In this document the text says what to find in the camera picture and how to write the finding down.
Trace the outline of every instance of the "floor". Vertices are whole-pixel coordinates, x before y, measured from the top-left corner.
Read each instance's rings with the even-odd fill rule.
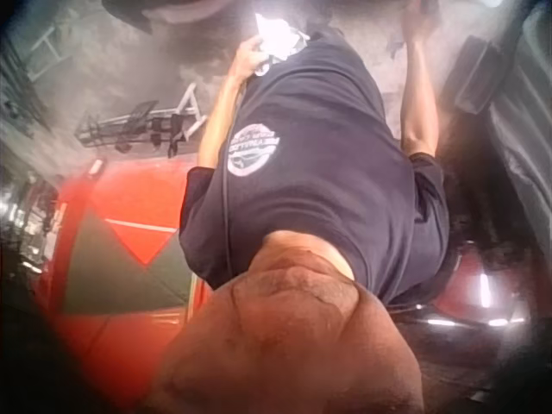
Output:
[[[100,119],[125,115],[139,102],[152,99],[160,101],[158,108],[173,107],[190,82],[197,83],[200,106],[208,114],[235,47],[254,30],[253,13],[257,10],[291,19],[322,20],[339,28],[380,87],[388,124],[393,134],[400,136],[405,51],[398,50],[392,58],[391,49],[400,42],[402,1],[235,2],[208,22],[187,27],[157,25],[152,35],[117,20],[99,0],[40,3],[40,7],[24,10],[11,37],[25,58],[36,39],[55,26],[55,45],[61,55],[69,56],[34,82],[48,107],[52,133],[37,129],[33,141],[16,136],[4,139],[47,178],[77,173],[97,156],[96,150],[83,148],[74,138],[85,114]],[[427,47],[437,91],[464,40],[469,35],[499,39],[517,6],[516,0],[504,0],[494,9],[477,0],[441,1],[441,25]],[[30,64],[40,65],[36,63],[40,59],[47,57],[35,53]],[[141,151],[147,156],[163,155],[150,146]],[[117,156],[111,151],[109,155]]]

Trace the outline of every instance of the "cable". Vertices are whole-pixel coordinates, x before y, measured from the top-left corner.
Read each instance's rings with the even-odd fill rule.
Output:
[[[224,143],[224,160],[223,160],[223,221],[224,221],[224,238],[226,243],[226,267],[228,268],[229,277],[234,278],[234,267],[232,266],[232,244],[230,240],[230,211],[229,211],[229,188],[228,188],[228,162],[229,162],[229,149],[230,149],[230,136],[234,130],[235,120],[237,119],[238,112],[242,106],[242,100],[247,91],[247,86],[241,87],[238,95],[237,103],[235,105],[234,117],[232,124],[230,125],[226,142]]]

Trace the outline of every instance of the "bright light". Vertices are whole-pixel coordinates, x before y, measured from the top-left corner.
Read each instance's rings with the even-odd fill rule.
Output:
[[[456,326],[455,322],[446,319],[428,319],[428,323],[430,325]]]
[[[506,326],[508,321],[506,319],[491,319],[489,326]]]
[[[35,273],[42,273],[42,270],[41,270],[41,269],[39,269],[39,268],[36,267],[36,266],[31,265],[28,261],[24,261],[22,264],[23,264],[25,267],[28,267],[29,269],[31,269],[31,270],[32,270],[33,272],[35,272]]]
[[[97,174],[97,172],[100,171],[100,168],[102,167],[103,164],[104,162],[102,160],[95,160],[94,164],[92,164],[92,166],[90,167],[90,170],[88,171],[88,173],[90,175]]]
[[[491,307],[491,287],[489,286],[489,277],[484,273],[480,274],[480,298],[481,306],[484,308]]]
[[[16,219],[16,210],[17,210],[17,204],[14,204],[14,206],[11,208],[11,211],[9,212],[8,220],[13,222]]]

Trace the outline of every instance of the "neck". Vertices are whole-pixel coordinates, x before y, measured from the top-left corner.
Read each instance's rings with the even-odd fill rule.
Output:
[[[319,260],[305,260],[315,255]],[[251,262],[249,270],[265,270],[293,265],[309,267],[331,265],[342,276],[354,280],[353,270],[345,258],[330,243],[315,235],[294,231],[275,231],[265,237],[263,245]]]

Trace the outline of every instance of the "circular logo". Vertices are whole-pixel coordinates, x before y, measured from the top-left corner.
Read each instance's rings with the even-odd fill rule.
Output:
[[[279,137],[262,123],[248,125],[232,138],[228,170],[237,177],[259,171],[276,151]]]

